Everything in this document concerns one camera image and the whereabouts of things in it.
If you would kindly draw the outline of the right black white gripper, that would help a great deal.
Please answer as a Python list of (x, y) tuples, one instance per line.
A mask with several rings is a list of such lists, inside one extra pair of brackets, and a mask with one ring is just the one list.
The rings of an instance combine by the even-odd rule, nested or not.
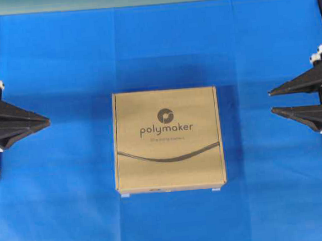
[(317, 54), (311, 56), (310, 62), (313, 68), (269, 91), (268, 95), (312, 93), (319, 89), (321, 105), (277, 107), (272, 108), (271, 111), (276, 115), (305, 124), (313, 131), (322, 134), (322, 45), (319, 46)]

